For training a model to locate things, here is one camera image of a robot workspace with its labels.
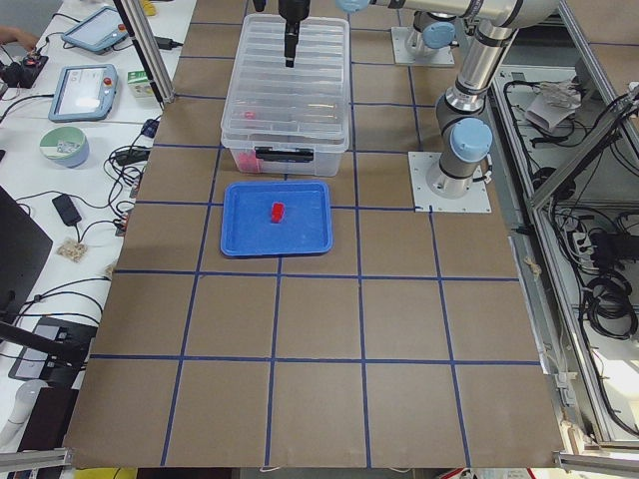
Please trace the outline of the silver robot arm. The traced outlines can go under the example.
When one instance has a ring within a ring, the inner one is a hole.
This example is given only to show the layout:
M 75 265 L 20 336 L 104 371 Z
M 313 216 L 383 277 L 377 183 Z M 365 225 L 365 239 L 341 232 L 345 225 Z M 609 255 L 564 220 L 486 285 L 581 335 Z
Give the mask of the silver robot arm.
M 456 37 L 454 15 L 415 11 L 404 41 L 406 53 L 417 65 L 445 67 L 454 63 L 451 47 Z
M 545 20 L 556 1 L 338 1 L 338 7 L 355 13 L 369 6 L 410 9 L 476 18 L 469 50 L 455 79 L 436 104 L 436 118 L 444 143 L 438 163 L 428 170 L 428 187 L 446 199 L 466 195 L 478 165 L 487 157 L 493 137 L 478 118 L 490 86 L 513 38 L 520 29 Z

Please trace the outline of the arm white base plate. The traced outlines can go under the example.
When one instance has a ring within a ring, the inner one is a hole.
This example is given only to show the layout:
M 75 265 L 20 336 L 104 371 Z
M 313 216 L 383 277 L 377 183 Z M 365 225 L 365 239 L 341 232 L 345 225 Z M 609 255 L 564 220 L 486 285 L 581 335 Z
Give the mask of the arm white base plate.
M 422 213 L 490 214 L 489 180 L 480 164 L 472 177 L 458 180 L 440 170 L 440 156 L 439 152 L 408 153 L 414 209 Z
M 436 22 L 423 32 L 413 27 L 392 27 L 391 41 L 394 63 L 403 66 L 452 68 L 454 59 L 450 44 L 455 39 L 455 28 L 445 22 Z

